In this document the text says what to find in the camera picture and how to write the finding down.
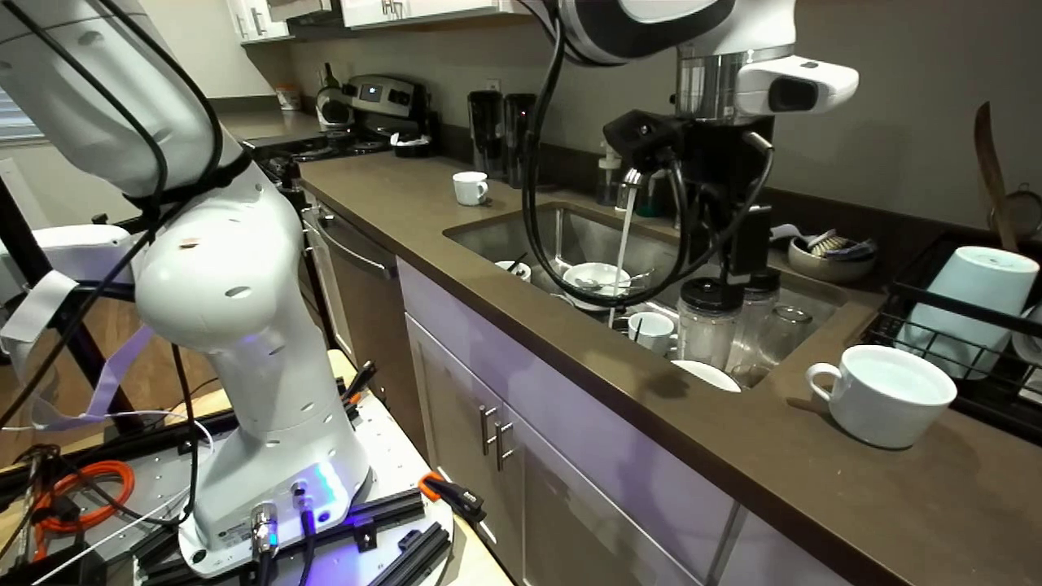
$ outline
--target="cabinet handle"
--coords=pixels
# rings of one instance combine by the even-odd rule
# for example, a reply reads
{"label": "cabinet handle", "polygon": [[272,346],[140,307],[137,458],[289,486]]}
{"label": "cabinet handle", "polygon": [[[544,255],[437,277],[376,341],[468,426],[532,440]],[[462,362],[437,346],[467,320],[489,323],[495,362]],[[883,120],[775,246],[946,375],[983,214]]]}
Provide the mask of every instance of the cabinet handle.
{"label": "cabinet handle", "polygon": [[495,426],[495,470],[501,470],[501,463],[509,463],[519,452],[519,449],[509,449],[510,430],[514,430],[514,423]]}
{"label": "cabinet handle", "polygon": [[347,245],[336,242],[325,228],[336,226],[336,214],[332,213],[320,213],[320,226],[315,230],[323,235],[325,245],[332,245],[336,251],[343,251],[345,258],[353,258],[355,265],[367,266],[367,271],[376,271],[385,281],[396,281],[394,266],[380,265],[380,261],[372,261],[359,251],[353,251]]}
{"label": "cabinet handle", "polygon": [[252,17],[255,17],[258,35],[265,35],[261,10],[252,6]]}
{"label": "cabinet handle", "polygon": [[489,434],[489,421],[495,418],[495,408],[477,408],[477,426],[481,426],[481,456],[489,456],[489,447],[495,442],[495,434]]}

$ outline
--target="cabinet door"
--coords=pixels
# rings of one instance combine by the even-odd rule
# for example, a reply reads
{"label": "cabinet door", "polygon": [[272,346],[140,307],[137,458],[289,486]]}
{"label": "cabinet door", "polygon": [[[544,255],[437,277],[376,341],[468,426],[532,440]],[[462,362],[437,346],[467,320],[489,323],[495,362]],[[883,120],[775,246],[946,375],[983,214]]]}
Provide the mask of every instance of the cabinet door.
{"label": "cabinet door", "polygon": [[524,447],[524,583],[527,586],[683,586],[697,583],[624,510],[527,423]]}
{"label": "cabinet door", "polygon": [[744,514],[737,547],[730,549],[724,586],[843,586],[834,570],[815,561],[808,549],[790,544],[772,525],[756,514]]}
{"label": "cabinet door", "polygon": [[328,12],[336,0],[267,0],[267,12],[272,24],[287,24],[307,12]]}
{"label": "cabinet door", "polygon": [[205,96],[269,95],[267,78],[242,48],[242,35],[252,29],[239,0],[140,0],[140,6]]}
{"label": "cabinet door", "polygon": [[408,12],[408,0],[343,0],[347,29],[385,27]]}
{"label": "cabinet door", "polygon": [[372,242],[347,218],[325,208],[320,213],[320,235],[336,277],[336,294],[328,300],[343,304],[343,315],[347,323],[347,354],[359,366],[376,366],[372,388],[380,391],[387,411],[412,440],[412,447],[425,452],[412,359],[402,346],[408,329],[394,255]]}
{"label": "cabinet door", "polygon": [[425,413],[430,463],[484,501],[490,552],[521,576],[521,458],[509,408],[456,362],[421,323],[408,320],[416,388]]}
{"label": "cabinet door", "polygon": [[245,29],[252,29],[252,39],[245,41],[289,39],[289,27],[269,18],[267,0],[242,0],[242,10]]}
{"label": "cabinet door", "polygon": [[255,41],[258,27],[252,24],[246,0],[228,0],[232,27],[239,41]]}
{"label": "cabinet door", "polygon": [[412,18],[514,12],[510,0],[411,0]]}

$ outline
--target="backsplash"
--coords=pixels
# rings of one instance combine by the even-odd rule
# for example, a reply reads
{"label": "backsplash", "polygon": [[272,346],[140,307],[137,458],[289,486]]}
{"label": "backsplash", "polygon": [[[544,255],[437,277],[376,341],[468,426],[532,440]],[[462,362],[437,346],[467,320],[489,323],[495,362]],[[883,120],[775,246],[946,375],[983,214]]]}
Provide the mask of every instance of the backsplash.
{"label": "backsplash", "polygon": [[[1042,3],[1036,0],[800,0],[800,51],[857,65],[852,105],[778,120],[775,189],[852,201],[910,218],[983,226],[972,111],[993,101],[1009,185],[1042,185]],[[549,56],[534,18],[387,29],[289,44],[298,86],[315,90],[323,62],[338,78],[394,72],[425,81],[447,124],[467,128],[467,95],[499,86],[537,90]],[[559,75],[544,139],[594,153],[599,128],[624,111],[671,111],[675,56],[624,69]]]}

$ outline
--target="window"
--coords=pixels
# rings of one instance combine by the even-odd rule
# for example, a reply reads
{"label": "window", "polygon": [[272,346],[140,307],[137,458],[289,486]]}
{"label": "window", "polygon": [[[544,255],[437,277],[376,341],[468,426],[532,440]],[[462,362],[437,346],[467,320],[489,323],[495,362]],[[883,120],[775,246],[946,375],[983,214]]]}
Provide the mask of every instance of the window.
{"label": "window", "polygon": [[42,137],[5,90],[0,90],[0,139]]}

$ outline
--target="glass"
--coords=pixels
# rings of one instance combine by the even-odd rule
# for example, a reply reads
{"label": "glass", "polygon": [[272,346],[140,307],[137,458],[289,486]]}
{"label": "glass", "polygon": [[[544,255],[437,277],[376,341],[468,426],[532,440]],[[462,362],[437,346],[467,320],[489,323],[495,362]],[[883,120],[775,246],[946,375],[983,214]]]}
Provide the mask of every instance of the glass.
{"label": "glass", "polygon": [[680,362],[726,369],[738,323],[743,289],[721,281],[688,281],[680,287]]}
{"label": "glass", "polygon": [[796,307],[772,307],[763,323],[757,353],[768,366],[785,362],[812,335],[812,312]]}

